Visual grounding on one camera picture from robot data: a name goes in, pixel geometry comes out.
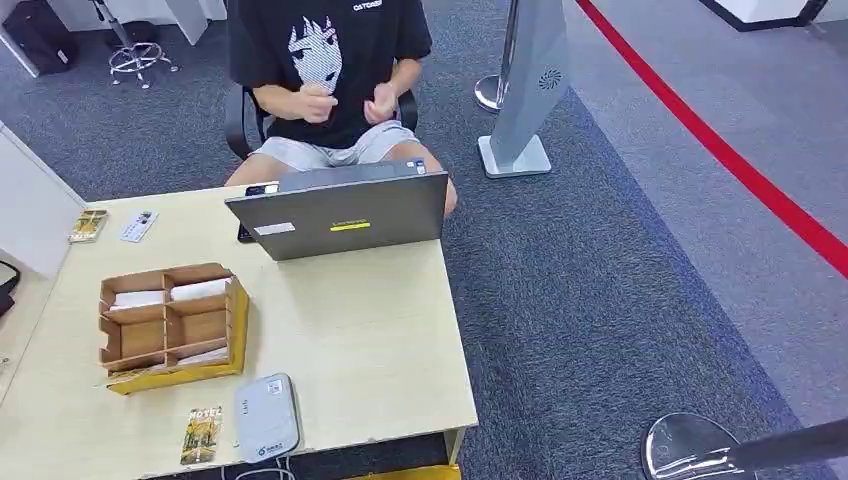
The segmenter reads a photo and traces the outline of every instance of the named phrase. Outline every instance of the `hand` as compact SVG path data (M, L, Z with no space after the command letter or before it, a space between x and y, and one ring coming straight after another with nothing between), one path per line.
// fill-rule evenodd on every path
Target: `hand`
M302 118L309 123L324 123L330 118L333 107L339 104L338 99L330 96L330 92L315 84L304 85L300 91L292 94L292 113L296 118Z
M397 93L388 83L381 83L374 88L374 101L365 101L365 120L371 125L391 120L397 109Z

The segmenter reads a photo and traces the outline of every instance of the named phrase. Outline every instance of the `yellow box base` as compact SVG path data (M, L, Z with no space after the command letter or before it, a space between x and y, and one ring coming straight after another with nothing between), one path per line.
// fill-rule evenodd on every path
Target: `yellow box base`
M378 473L349 480L460 480L459 465L413 468L400 472Z

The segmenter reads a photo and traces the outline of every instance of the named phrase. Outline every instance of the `red floor line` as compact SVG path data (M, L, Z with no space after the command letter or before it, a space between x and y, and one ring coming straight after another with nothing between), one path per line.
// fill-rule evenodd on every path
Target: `red floor line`
M848 246L792 201L745 158L724 141L686 102L639 56L590 0L576 0L580 8L607 38L643 82L680 120L701 144L733 176L757 197L787 227L848 278Z

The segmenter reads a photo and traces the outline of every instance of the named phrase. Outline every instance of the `black t-shirt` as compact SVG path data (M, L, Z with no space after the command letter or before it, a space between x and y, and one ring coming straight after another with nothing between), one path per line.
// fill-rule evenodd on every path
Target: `black t-shirt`
M339 100L321 124L277 119L271 136L348 148L371 125L363 113L395 60L420 59L432 40L421 0L237 0L229 7L230 75L251 88L323 85Z

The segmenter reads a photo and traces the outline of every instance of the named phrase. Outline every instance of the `gray shorts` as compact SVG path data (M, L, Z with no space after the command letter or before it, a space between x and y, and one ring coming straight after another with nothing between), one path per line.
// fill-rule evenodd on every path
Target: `gray shorts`
M295 170L306 171L377 163L383 160L395 145L410 142L419 143L415 134L399 121L389 120L371 127L350 148L339 150L317 147L287 138L271 137L253 153L270 155Z

